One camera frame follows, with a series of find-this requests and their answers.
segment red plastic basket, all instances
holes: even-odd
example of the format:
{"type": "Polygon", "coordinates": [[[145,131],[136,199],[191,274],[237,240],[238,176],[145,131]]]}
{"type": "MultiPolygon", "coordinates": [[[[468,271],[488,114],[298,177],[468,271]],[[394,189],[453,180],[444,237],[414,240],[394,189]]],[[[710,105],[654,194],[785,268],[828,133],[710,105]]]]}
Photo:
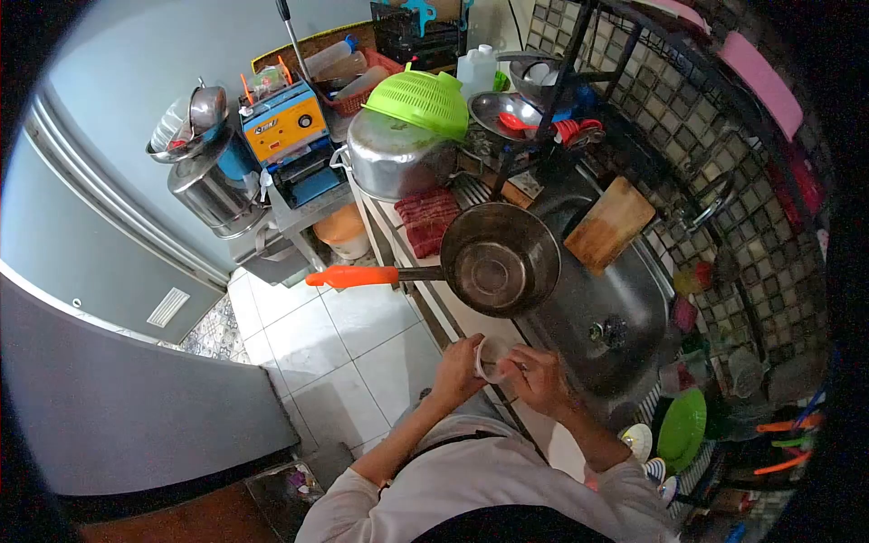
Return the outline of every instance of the red plastic basket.
{"type": "MultiPolygon", "coordinates": [[[[368,47],[360,47],[359,50],[362,51],[363,55],[365,55],[365,60],[368,61],[369,68],[371,68],[372,66],[382,66],[386,69],[387,72],[389,72],[391,76],[401,71],[404,71],[404,67],[401,66],[399,63],[390,58],[386,58],[385,56],[381,55],[373,49],[370,49],[368,47]]],[[[325,95],[320,93],[319,90],[317,90],[317,92],[320,94],[320,98],[322,99],[323,103],[327,104],[330,108],[332,108],[335,113],[342,117],[352,117],[356,113],[358,113],[360,109],[362,109],[362,105],[365,103],[366,100],[368,100],[368,97],[371,96],[372,90],[374,89],[372,88],[364,90],[363,92],[357,92],[354,95],[348,96],[335,102],[329,100],[327,97],[325,97],[325,95]]]]}

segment plastic cup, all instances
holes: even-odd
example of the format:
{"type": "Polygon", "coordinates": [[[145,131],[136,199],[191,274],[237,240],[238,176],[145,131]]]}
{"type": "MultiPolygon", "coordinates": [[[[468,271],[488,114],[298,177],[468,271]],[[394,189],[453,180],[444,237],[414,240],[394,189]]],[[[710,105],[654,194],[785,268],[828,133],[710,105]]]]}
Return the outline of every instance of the plastic cup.
{"type": "Polygon", "coordinates": [[[476,360],[474,367],[476,368],[477,376],[482,377],[486,382],[493,385],[504,381],[504,374],[496,366],[496,362],[507,356],[512,345],[502,340],[497,336],[487,336],[483,338],[480,345],[476,348],[476,360]]]}

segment white long-sleeve shirt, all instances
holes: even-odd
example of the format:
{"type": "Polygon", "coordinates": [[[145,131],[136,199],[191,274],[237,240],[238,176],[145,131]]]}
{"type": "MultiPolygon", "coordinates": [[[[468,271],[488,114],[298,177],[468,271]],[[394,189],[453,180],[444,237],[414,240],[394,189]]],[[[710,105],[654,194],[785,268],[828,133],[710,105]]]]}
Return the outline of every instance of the white long-sleeve shirt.
{"type": "Polygon", "coordinates": [[[657,489],[632,456],[598,474],[598,492],[553,469],[507,425],[451,415],[417,446],[485,430],[504,438],[437,447],[407,464],[378,499],[378,487],[352,469],[308,512],[297,543],[407,543],[456,515],[482,507],[552,507],[615,541],[675,540],[657,489]]]}

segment plastic bag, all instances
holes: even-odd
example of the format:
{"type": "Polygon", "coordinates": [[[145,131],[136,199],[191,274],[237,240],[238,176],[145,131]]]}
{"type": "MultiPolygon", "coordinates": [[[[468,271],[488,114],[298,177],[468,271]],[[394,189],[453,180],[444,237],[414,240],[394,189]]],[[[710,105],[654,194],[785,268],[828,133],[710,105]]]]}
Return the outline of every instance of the plastic bag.
{"type": "Polygon", "coordinates": [[[248,81],[248,90],[255,102],[289,85],[281,66],[266,66],[248,81]]]}
{"type": "Polygon", "coordinates": [[[163,152],[172,142],[188,142],[190,140],[190,96],[181,96],[166,109],[154,133],[151,134],[151,148],[155,152],[163,152]]]}

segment air vent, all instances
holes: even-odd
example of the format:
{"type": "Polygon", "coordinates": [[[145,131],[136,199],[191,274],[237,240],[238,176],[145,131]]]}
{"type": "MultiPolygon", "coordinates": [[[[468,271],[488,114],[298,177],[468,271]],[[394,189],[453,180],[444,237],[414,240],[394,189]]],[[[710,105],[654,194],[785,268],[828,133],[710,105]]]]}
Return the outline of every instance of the air vent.
{"type": "Polygon", "coordinates": [[[173,287],[166,297],[163,298],[163,301],[154,309],[154,313],[148,317],[148,324],[166,328],[166,325],[169,324],[175,313],[178,313],[178,309],[181,309],[181,306],[184,305],[184,302],[188,298],[190,298],[189,294],[173,287]]]}

